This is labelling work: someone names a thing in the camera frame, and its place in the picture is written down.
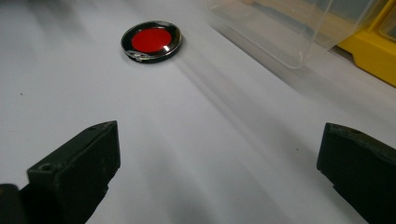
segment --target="red circular object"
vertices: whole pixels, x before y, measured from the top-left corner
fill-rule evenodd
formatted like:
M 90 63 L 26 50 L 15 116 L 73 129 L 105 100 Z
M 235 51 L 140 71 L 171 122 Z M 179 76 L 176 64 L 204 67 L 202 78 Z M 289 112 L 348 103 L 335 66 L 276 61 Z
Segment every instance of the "red circular object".
M 132 46 L 144 53 L 151 53 L 169 45 L 172 36 L 168 31 L 160 28 L 142 30 L 132 38 Z

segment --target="round button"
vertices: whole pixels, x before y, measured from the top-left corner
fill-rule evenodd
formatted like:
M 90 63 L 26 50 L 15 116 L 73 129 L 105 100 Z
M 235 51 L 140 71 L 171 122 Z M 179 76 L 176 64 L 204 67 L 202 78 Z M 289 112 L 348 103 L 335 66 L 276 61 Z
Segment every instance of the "round button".
M 181 45 L 180 30 L 167 21 L 148 21 L 129 29 L 121 39 L 125 54 L 139 63 L 157 63 L 174 56 Z

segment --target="yellow container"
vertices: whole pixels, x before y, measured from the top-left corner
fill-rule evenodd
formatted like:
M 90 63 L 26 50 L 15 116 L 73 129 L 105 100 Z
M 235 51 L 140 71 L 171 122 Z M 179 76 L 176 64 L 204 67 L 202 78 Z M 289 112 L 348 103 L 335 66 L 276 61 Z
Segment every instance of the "yellow container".
M 396 87 L 396 0 L 389 0 L 375 20 L 338 46 L 355 64 Z

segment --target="black plastic part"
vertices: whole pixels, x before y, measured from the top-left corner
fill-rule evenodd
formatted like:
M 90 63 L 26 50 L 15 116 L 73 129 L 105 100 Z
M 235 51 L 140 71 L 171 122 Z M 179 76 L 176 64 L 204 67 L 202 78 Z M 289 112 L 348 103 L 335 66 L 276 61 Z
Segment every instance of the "black plastic part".
M 15 185 L 0 185 L 0 223 L 27 224 L 20 191 Z
M 396 223 L 394 148 L 365 133 L 327 123 L 317 167 L 369 223 Z
M 85 223 L 119 168 L 116 121 L 79 133 L 27 171 L 21 197 L 30 223 Z

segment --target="transparent plastic box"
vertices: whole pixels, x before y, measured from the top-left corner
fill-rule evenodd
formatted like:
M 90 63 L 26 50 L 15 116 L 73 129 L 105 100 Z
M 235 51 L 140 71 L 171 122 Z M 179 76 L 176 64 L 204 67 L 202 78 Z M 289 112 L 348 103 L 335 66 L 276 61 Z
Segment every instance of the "transparent plastic box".
M 258 48 L 299 68 L 370 22 L 387 0 L 206 0 Z
M 379 32 L 381 35 L 396 41 L 396 6 L 382 23 Z

